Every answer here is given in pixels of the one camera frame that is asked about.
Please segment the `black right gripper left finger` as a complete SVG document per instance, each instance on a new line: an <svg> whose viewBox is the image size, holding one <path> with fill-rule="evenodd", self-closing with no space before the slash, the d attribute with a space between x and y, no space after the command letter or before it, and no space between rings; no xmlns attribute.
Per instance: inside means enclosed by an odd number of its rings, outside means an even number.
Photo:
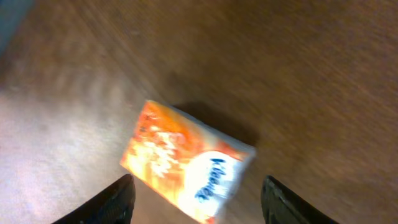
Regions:
<svg viewBox="0 0 398 224"><path fill-rule="evenodd" d="M134 178L125 174L53 224L130 224L135 199Z"/></svg>

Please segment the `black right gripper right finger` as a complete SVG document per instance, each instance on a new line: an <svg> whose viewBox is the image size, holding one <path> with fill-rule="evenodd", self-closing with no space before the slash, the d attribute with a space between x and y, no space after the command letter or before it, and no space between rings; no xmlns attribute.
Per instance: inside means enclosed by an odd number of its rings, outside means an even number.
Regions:
<svg viewBox="0 0 398 224"><path fill-rule="evenodd" d="M271 175L262 184L261 207L266 224L338 224Z"/></svg>

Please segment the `orange Kleenex tissue pack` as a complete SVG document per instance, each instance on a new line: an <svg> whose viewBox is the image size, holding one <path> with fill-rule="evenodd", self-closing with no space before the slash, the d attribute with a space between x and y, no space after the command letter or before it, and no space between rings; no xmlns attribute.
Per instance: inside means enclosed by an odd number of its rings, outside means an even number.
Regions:
<svg viewBox="0 0 398 224"><path fill-rule="evenodd" d="M254 147L171 106L147 100L120 164L199 223L215 223Z"/></svg>

